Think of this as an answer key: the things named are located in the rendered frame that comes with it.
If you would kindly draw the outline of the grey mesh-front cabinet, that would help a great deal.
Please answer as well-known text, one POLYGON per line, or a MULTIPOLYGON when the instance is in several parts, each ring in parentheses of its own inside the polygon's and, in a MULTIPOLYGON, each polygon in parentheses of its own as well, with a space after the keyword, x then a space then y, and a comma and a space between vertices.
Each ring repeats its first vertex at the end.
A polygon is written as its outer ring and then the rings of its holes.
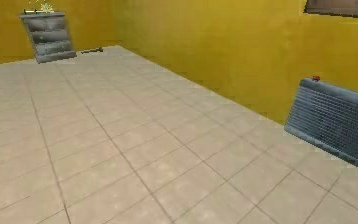
POLYGON ((358 167, 358 92, 303 78, 284 129, 358 167))

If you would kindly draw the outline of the green house plant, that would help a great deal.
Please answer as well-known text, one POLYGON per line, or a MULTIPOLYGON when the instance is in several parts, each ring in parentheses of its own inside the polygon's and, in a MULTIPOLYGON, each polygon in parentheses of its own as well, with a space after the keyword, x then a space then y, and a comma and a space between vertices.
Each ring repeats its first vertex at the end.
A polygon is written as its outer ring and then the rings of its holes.
POLYGON ((28 0, 31 10, 35 13, 53 13, 53 6, 48 0, 28 0))

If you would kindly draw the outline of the dark long object on floor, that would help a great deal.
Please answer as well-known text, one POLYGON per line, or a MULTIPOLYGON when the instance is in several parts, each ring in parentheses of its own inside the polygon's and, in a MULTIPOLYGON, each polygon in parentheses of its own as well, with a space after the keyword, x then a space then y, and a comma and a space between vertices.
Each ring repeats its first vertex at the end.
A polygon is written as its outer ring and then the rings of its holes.
POLYGON ((94 52, 104 52, 104 49, 102 47, 99 48, 95 48, 95 49, 89 49, 89 50, 84 50, 81 51, 81 54, 87 54, 87 53, 94 53, 94 52))

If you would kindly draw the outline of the grey chest of drawers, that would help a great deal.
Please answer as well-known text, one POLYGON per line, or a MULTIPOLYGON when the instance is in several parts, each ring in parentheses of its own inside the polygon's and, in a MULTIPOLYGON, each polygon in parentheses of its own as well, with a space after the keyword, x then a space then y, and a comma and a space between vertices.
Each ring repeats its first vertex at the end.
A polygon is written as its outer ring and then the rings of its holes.
POLYGON ((38 63, 76 57, 63 12, 26 12, 19 18, 27 31, 38 63))

